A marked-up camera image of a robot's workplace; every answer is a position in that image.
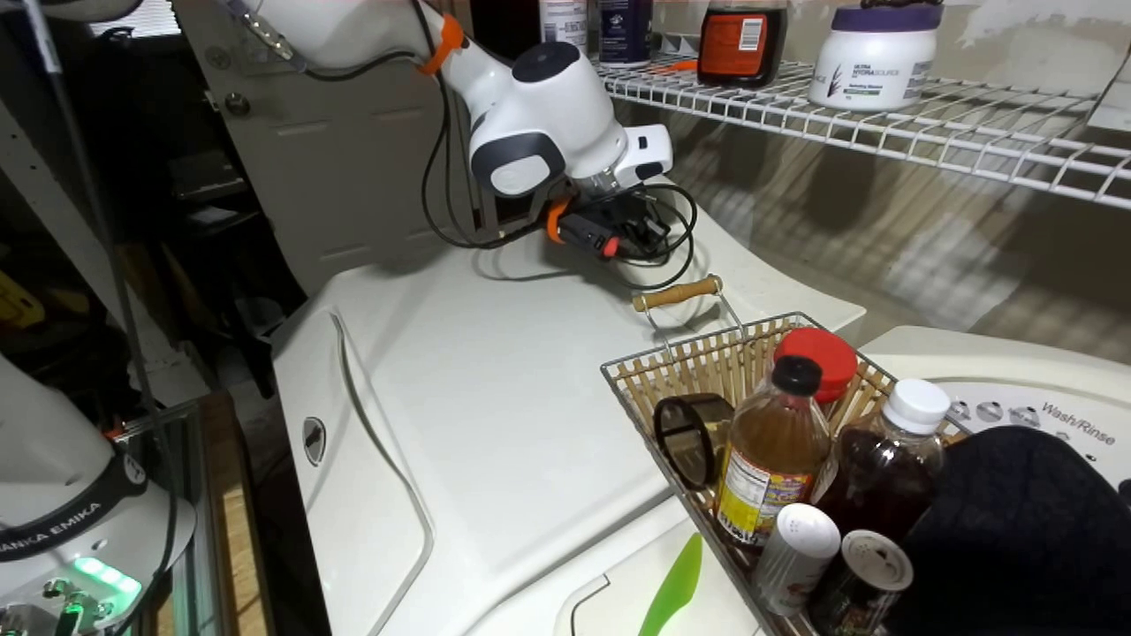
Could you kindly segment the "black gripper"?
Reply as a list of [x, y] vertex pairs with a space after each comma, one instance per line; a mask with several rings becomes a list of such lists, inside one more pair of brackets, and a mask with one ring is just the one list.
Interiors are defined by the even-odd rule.
[[602, 260], [661, 260], [668, 222], [641, 195], [571, 195], [544, 208], [542, 228], [551, 244]]

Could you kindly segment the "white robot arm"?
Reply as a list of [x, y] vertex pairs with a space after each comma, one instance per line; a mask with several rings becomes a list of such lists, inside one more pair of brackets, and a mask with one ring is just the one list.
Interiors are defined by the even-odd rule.
[[538, 228], [602, 260], [664, 253], [664, 226], [641, 192], [671, 171], [664, 124], [621, 124], [612, 95], [571, 43], [538, 43], [514, 63], [481, 49], [456, 13], [424, 0], [224, 0], [276, 56], [317, 82], [347, 82], [415, 56], [471, 112], [466, 167], [493, 199], [565, 180]]

